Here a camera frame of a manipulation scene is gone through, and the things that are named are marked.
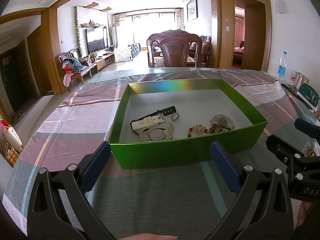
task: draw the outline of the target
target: tv stand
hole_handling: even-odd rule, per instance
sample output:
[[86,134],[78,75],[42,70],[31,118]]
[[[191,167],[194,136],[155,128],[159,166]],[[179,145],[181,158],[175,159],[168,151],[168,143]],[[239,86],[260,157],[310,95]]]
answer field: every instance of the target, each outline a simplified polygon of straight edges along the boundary
[[99,73],[99,70],[104,68],[105,66],[111,64],[116,60],[114,52],[110,52],[108,55],[97,58],[94,63],[92,63],[90,66],[96,64],[97,65],[97,72]]

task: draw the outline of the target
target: artificial ivy vine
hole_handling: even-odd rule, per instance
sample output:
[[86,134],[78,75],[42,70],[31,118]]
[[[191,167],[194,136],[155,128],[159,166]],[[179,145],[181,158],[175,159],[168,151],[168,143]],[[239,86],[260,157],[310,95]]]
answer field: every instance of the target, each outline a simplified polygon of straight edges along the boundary
[[82,49],[81,49],[81,45],[80,45],[80,31],[79,31],[79,23],[78,23],[78,8],[77,8],[77,6],[75,6],[75,26],[76,26],[76,39],[77,39],[79,57],[82,57]]

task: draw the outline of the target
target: wooden cabinet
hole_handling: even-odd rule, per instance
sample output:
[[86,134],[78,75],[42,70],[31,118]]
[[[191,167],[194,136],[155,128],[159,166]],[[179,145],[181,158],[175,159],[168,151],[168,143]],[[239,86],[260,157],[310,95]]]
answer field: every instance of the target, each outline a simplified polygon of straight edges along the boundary
[[103,57],[102,59],[97,59],[96,63],[97,63],[97,70],[101,70],[102,68],[104,68],[106,65],[111,64],[112,62],[115,61],[115,54],[111,53],[106,57]]
[[105,67],[105,66],[106,66],[106,61],[105,61],[105,59],[100,60],[100,61],[97,62],[97,69],[98,69],[98,71],[99,71],[100,69],[102,69],[103,67]]

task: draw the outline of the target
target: picture frame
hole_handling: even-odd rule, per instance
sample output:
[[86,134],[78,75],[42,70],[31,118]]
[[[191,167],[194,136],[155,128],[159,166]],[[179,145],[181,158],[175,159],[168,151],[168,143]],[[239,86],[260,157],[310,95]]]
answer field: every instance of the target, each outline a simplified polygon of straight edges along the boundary
[[190,0],[187,4],[188,22],[198,18],[198,0]]

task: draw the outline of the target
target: water bottle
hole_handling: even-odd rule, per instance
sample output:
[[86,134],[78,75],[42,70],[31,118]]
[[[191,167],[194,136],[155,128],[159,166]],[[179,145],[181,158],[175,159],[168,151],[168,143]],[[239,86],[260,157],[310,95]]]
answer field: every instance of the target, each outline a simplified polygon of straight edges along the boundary
[[277,80],[282,81],[284,78],[285,68],[287,67],[287,52],[283,52],[283,56],[280,59],[280,64],[278,68]]

